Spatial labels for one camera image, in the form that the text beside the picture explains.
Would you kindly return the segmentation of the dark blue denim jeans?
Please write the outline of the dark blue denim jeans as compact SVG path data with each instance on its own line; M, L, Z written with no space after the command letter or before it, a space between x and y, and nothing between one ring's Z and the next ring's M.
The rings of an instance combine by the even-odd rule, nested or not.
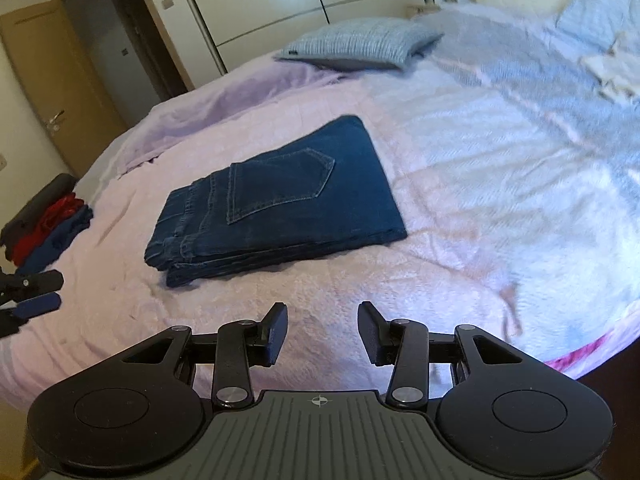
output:
M171 191L144 261L176 288L406 236L369 133L347 115Z

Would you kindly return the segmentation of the blue folded garment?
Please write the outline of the blue folded garment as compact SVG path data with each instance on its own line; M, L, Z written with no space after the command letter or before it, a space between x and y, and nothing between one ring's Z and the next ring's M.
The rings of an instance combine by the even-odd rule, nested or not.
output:
M73 243L74 238L90 226L93 211L88 205L82 206L76 214L60 223L44 242L26 258L16 270L17 274L28 275L42 272Z

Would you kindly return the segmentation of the red folded garment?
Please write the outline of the red folded garment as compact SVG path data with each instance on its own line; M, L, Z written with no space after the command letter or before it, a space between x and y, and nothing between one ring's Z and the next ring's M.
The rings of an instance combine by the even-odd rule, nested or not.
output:
M17 239L10 260L16 266L22 266L53 230L63 221L73 217L82 206L85 206L85 202L74 193L70 193L47 207L37 218L36 224Z

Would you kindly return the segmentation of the dark grey folded garment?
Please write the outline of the dark grey folded garment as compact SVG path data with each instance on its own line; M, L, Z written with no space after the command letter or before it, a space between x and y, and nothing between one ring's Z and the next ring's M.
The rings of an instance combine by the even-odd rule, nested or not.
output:
M17 242L32 232L41 215L57 200L73 192L78 179L71 174L58 174L26 203L2 228L1 245L12 252Z

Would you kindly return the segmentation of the wooden bedroom door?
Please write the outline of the wooden bedroom door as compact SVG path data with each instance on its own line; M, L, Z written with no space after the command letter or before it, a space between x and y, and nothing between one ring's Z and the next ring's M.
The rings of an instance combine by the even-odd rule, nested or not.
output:
M58 154L81 177L126 124L60 0L3 14L15 75Z

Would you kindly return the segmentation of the lilac blanket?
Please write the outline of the lilac blanket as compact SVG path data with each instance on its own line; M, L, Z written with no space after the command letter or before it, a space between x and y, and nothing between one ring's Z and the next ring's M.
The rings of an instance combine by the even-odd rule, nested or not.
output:
M337 70L280 61L272 53L258 56L200 88L154 106L129 130L116 156L115 176L121 177L188 136L247 110L302 89L337 84L347 78Z

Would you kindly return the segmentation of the pink grey bedspread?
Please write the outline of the pink grey bedspread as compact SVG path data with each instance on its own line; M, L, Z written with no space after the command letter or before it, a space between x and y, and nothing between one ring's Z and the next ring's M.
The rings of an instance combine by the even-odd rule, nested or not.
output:
M639 113L531 32L462 11L408 73L368 70L188 136L102 191L63 252L61 309L1 345L1 397L61 380L167 327L213 333L288 307L256 390L383 388L357 330L370 301L436 333L472 324L570 377L639 336ZM341 116L372 140L407 236L171 288L144 252L176 188Z

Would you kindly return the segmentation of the grey checked cushion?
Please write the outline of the grey checked cushion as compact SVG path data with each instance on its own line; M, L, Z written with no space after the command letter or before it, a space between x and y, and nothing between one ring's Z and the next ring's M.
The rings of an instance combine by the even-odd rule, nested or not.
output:
M306 32L276 54L282 61L353 72L401 70L413 58L442 38L418 21L405 18L357 18Z

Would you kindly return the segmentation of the white garment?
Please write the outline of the white garment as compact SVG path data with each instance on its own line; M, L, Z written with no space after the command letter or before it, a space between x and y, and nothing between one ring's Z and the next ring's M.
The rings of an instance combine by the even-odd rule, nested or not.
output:
M639 104L638 32L620 32L605 53L583 56L579 63L597 78L605 99L624 107Z

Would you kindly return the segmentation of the striped pillow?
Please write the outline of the striped pillow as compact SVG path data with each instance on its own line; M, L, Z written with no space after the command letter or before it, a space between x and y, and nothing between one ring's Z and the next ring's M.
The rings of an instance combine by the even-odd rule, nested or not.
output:
M621 32L639 31L639 0L570 0L558 16L556 28L608 50Z

